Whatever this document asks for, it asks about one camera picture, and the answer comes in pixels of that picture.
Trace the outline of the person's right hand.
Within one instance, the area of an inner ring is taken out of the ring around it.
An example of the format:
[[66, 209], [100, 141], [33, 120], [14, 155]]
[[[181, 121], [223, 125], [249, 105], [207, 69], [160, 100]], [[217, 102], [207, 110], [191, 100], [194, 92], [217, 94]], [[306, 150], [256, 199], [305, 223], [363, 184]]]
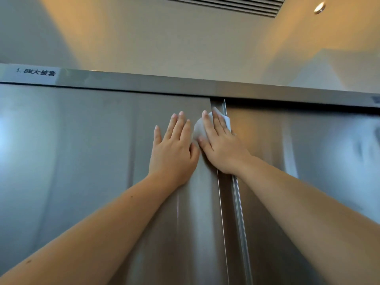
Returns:
[[219, 171], [240, 177], [251, 155], [240, 139], [227, 129], [227, 134], [218, 136], [214, 124], [211, 123], [206, 110], [202, 112], [202, 120], [215, 151], [214, 162], [210, 162]]

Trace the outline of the person's left hand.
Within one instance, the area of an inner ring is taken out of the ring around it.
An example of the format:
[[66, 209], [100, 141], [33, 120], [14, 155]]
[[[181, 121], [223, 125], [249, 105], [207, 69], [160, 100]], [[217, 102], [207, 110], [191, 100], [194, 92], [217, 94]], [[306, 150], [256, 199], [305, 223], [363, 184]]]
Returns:
[[184, 185], [192, 176], [196, 166], [191, 166], [190, 145], [191, 121], [186, 118], [180, 140], [172, 139], [178, 114], [173, 114], [159, 145], [153, 145], [148, 176], [152, 177], [168, 192]]

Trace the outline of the white cleaning wipe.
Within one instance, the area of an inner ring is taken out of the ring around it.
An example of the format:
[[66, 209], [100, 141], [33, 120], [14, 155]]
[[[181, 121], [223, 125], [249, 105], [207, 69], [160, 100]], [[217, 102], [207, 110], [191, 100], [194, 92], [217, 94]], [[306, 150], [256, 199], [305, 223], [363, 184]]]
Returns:
[[[211, 112], [209, 112], [209, 118], [211, 120], [211, 123], [213, 124], [213, 115], [212, 115], [212, 112], [215, 111], [217, 114], [221, 115], [222, 118], [224, 119], [225, 123], [226, 123], [226, 127], [229, 131], [231, 131], [231, 123], [230, 123], [230, 118], [228, 116], [226, 116], [225, 114], [222, 114], [222, 112], [220, 110], [218, 110], [216, 107], [213, 107]], [[202, 138], [202, 139], [205, 139], [207, 141], [209, 141], [209, 138], [207, 136], [207, 132], [206, 132], [206, 129], [205, 129], [205, 126], [204, 126], [204, 123], [203, 123], [203, 120], [202, 118], [200, 118], [194, 125], [194, 130], [193, 130], [193, 133], [192, 133], [192, 139], [194, 141], [198, 141], [199, 138]]]

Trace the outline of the person's right forearm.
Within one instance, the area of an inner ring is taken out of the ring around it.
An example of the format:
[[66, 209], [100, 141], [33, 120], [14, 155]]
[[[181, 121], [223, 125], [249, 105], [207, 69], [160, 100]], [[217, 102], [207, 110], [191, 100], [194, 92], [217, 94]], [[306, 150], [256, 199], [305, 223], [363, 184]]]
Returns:
[[332, 285], [380, 285], [380, 224], [250, 154], [234, 174]]

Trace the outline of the person's left forearm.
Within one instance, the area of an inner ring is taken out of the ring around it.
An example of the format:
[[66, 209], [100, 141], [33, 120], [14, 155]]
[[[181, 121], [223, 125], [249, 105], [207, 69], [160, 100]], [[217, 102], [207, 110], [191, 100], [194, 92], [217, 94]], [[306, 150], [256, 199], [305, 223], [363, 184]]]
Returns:
[[0, 277], [0, 285], [106, 285], [165, 199], [188, 178], [149, 174]]

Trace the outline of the wide stainless steel cabinet door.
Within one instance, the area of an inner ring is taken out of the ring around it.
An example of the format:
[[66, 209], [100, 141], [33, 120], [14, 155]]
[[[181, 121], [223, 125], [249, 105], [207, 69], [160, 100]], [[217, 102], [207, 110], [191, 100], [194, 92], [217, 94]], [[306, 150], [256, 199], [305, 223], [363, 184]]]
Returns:
[[[0, 84], [0, 276], [140, 182], [154, 127], [207, 97]], [[218, 173], [200, 155], [108, 285], [229, 285]]]

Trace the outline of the recessed stainless steel cabinet door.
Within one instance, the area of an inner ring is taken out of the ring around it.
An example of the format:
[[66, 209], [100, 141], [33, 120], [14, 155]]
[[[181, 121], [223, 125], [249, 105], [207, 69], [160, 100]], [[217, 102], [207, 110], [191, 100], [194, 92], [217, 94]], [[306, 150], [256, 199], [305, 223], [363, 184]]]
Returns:
[[[380, 223], [380, 109], [225, 100], [249, 152]], [[326, 285], [248, 186], [230, 178], [232, 284]]]

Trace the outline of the ceiling air vent grille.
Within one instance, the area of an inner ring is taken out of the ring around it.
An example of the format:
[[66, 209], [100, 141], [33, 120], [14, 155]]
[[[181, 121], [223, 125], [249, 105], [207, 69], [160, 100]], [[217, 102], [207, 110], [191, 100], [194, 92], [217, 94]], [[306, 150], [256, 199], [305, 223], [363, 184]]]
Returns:
[[286, 0], [168, 0], [207, 8], [275, 18]]

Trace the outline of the white label strip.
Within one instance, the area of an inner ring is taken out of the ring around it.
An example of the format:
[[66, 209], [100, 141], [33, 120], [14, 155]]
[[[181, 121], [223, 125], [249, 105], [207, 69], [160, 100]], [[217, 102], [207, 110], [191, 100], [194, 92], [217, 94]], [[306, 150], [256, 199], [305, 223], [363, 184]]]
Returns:
[[61, 68], [0, 63], [0, 82], [54, 86]]

